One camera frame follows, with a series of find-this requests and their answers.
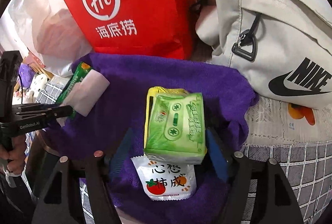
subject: white nike bag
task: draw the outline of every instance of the white nike bag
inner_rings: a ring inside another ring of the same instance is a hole
[[[332,102],[332,22],[312,0],[198,0],[196,32],[212,63],[235,68],[259,94],[323,108]]]

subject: green package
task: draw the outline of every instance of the green package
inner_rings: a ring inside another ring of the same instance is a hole
[[[71,92],[74,85],[76,83],[81,82],[85,78],[85,76],[89,73],[90,70],[92,70],[92,68],[88,64],[86,64],[84,62],[81,62],[80,64],[78,64],[73,77],[69,81],[69,85],[68,85],[67,89],[61,93],[61,95],[58,97],[58,99],[56,100],[55,103],[63,103],[64,99]],[[75,116],[75,114],[76,114],[76,111],[74,111],[70,117],[73,118]]]
[[[164,163],[202,162],[205,124],[201,93],[156,95],[144,153],[149,159]]]

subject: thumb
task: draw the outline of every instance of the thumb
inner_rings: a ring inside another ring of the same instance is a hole
[[[9,154],[6,151],[6,149],[0,144],[0,158],[2,159],[8,159],[9,158]]]

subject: red paper bag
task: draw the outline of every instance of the red paper bag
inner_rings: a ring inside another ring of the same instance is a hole
[[[195,0],[64,0],[96,52],[185,59]]]

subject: metal bolt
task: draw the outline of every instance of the metal bolt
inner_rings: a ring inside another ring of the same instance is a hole
[[[269,162],[272,164],[272,165],[276,165],[278,163],[278,161],[276,159],[273,159],[273,158],[270,158],[269,159]]]
[[[234,152],[234,156],[236,157],[236,158],[243,158],[243,153],[242,152],[240,152],[240,151],[236,151],[236,152]]]
[[[66,157],[66,156],[63,156],[63,157],[60,158],[61,163],[65,163],[67,161],[68,161],[68,157]]]
[[[94,152],[93,154],[96,158],[99,158],[99,157],[102,157],[104,155],[104,152],[103,151],[96,151]]]

